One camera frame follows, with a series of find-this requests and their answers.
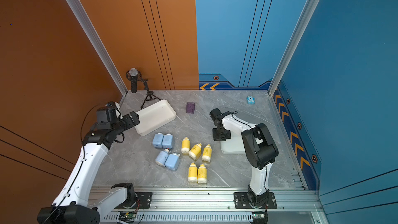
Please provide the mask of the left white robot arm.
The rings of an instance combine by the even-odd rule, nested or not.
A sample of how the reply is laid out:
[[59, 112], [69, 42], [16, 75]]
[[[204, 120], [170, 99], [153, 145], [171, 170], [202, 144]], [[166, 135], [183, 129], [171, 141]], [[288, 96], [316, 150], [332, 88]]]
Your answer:
[[97, 122], [83, 139], [78, 161], [69, 179], [52, 205], [39, 211], [38, 223], [98, 224], [119, 205], [133, 207], [137, 196], [131, 183], [115, 184], [92, 205], [89, 204], [89, 194], [100, 164], [117, 136], [138, 124], [139, 115], [135, 112], [121, 116], [115, 108], [98, 110]]

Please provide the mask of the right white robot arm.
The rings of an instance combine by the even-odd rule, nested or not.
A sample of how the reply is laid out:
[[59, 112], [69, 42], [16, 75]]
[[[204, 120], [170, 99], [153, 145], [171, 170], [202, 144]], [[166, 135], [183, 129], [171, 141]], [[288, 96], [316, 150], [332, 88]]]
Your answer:
[[279, 155], [267, 125], [249, 123], [232, 112], [221, 113], [219, 109], [211, 111], [210, 117], [216, 126], [212, 130], [213, 140], [224, 146], [223, 153], [230, 149], [245, 153], [252, 166], [248, 200], [255, 208], [264, 206], [271, 195], [268, 186], [271, 168]]

